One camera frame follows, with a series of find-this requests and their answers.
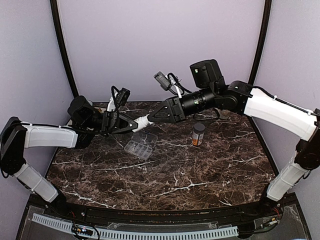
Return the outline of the clear plastic pill organizer box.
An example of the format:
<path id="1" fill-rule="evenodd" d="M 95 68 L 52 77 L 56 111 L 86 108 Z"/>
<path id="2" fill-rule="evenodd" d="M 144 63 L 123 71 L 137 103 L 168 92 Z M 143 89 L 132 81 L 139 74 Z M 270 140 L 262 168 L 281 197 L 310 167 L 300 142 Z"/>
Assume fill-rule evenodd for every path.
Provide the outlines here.
<path id="1" fill-rule="evenodd" d="M 124 151 L 142 160 L 147 160 L 153 153 L 158 136 L 146 131 L 135 132 L 125 145 Z"/>

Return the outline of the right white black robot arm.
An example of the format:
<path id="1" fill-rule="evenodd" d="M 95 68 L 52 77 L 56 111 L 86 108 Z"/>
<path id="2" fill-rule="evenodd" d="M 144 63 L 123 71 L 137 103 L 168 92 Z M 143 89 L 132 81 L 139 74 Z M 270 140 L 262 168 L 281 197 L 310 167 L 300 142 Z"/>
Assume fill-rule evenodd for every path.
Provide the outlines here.
<path id="1" fill-rule="evenodd" d="M 215 59 L 194 63 L 190 70 L 199 91 L 166 99 L 148 115 L 150 122 L 178 123 L 187 116 L 217 108 L 265 120 L 300 138 L 295 156 L 268 185 L 265 198 L 255 205 L 255 213 L 266 217 L 274 210 L 274 202 L 279 201 L 305 173 L 320 166 L 319 109 L 298 107 L 262 87 L 243 81 L 227 85 Z"/>

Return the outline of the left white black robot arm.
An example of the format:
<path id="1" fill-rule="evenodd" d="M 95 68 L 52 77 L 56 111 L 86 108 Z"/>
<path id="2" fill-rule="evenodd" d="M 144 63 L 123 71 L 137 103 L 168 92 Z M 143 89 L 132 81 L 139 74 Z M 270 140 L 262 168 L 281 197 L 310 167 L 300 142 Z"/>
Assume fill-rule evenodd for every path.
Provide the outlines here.
<path id="1" fill-rule="evenodd" d="M 82 95 L 76 97 L 67 112 L 72 126 L 33 124 L 11 117 L 0 134 L 0 172 L 4 178 L 13 176 L 44 201 L 60 218 L 67 218 L 70 206 L 63 194 L 24 158 L 24 150 L 34 147 L 86 148 L 94 136 L 127 133 L 139 124 L 119 113 L 118 102 L 104 113 L 99 112 Z"/>

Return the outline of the amber pill bottle grey cap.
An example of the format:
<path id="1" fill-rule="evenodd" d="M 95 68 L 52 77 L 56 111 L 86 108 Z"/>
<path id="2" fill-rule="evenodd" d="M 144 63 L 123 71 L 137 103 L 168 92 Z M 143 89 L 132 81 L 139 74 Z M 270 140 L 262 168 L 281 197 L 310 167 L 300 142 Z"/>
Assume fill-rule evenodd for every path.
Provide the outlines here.
<path id="1" fill-rule="evenodd" d="M 202 123 L 196 123 L 193 126 L 192 132 L 192 144 L 194 146 L 200 146 L 204 138 L 205 126 Z"/>

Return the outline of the white pill bottle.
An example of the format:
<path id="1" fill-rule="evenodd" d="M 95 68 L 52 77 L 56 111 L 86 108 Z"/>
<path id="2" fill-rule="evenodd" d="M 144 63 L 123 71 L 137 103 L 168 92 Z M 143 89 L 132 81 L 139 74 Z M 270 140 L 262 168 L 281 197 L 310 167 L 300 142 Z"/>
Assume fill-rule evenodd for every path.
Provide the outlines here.
<path id="1" fill-rule="evenodd" d="M 137 123 L 137 128 L 132 130 L 134 133 L 141 131 L 149 125 L 154 124 L 153 122 L 149 121 L 148 116 L 149 115 L 147 114 L 145 116 L 140 116 L 134 120 L 134 122 Z"/>

